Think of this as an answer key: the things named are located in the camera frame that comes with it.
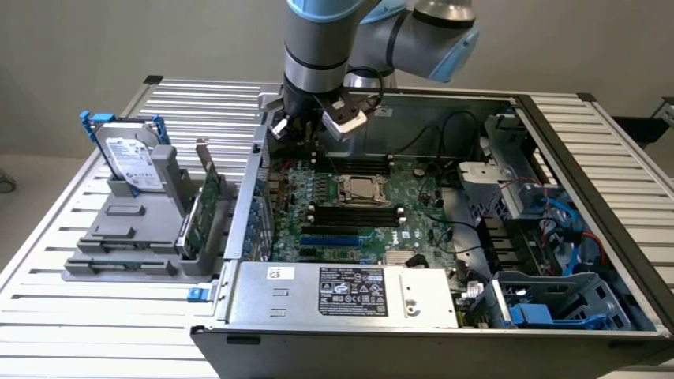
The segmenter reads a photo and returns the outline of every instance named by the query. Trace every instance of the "warning label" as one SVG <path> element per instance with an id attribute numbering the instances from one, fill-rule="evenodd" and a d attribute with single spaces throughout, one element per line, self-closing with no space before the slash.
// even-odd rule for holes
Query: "warning label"
<path id="1" fill-rule="evenodd" d="M 382 268 L 320 267 L 318 290 L 323 316 L 388 316 Z"/>

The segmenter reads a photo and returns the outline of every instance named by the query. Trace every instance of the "sticker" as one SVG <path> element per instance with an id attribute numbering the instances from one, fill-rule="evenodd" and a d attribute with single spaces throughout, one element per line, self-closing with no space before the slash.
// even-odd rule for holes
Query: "sticker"
<path id="1" fill-rule="evenodd" d="M 292 280 L 295 279 L 294 267 L 269 267 L 267 268 L 267 279 L 269 280 Z"/>
<path id="2" fill-rule="evenodd" d="M 105 144 L 127 183 L 141 191 L 163 190 L 157 169 L 149 159 L 145 144 L 127 138 L 108 138 Z"/>
<path id="3" fill-rule="evenodd" d="M 318 282 L 323 316 L 388 316 L 383 268 L 320 267 Z"/>
<path id="4" fill-rule="evenodd" d="M 378 116 L 378 117 L 392 117 L 392 109 L 390 107 L 379 107 L 375 110 L 375 116 Z"/>

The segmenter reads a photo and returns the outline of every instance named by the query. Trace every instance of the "motherboard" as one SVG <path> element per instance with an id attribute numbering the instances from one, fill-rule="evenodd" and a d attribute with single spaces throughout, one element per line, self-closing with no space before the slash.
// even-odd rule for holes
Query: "motherboard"
<path id="1" fill-rule="evenodd" d="M 272 261 L 454 265 L 452 229 L 443 223 L 442 195 L 426 164 L 332 158 L 280 161 L 274 167 Z"/>

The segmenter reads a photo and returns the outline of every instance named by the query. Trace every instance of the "blue pcie slot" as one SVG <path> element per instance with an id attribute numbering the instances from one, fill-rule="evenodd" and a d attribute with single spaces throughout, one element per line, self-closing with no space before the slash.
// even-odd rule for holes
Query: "blue pcie slot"
<path id="1" fill-rule="evenodd" d="M 360 239 L 354 237 L 322 237 L 322 236 L 302 236 L 299 238 L 300 245 L 311 246 L 360 246 Z"/>

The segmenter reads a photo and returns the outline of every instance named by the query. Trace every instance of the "aluminum slatted platform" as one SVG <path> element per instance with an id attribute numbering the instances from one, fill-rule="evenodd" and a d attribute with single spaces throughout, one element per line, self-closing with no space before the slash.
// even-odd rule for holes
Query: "aluminum slatted platform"
<path id="1" fill-rule="evenodd" d="M 596 103 L 534 97 L 591 183 L 674 291 L 674 184 Z M 538 162 L 543 163 L 540 154 Z M 550 171 L 543 169 L 551 178 Z"/>
<path id="2" fill-rule="evenodd" d="M 260 123 L 260 89 L 261 84 L 164 80 L 139 92 L 123 115 L 165 117 L 177 160 L 192 177 L 203 175 L 193 141 L 209 138 L 217 170 L 237 182 Z M 642 168 L 600 110 L 574 95 L 531 95 L 673 285 L 674 212 L 651 206 L 654 200 L 674 204 L 671 193 L 649 176 L 653 168 Z M 192 315 L 212 312 L 211 303 L 185 302 L 191 285 L 61 281 L 63 262 L 103 206 L 108 174 L 92 154 L 0 274 L 0 377 L 216 376 L 184 329 Z M 663 379 L 674 362 L 629 370 L 607 377 Z"/>

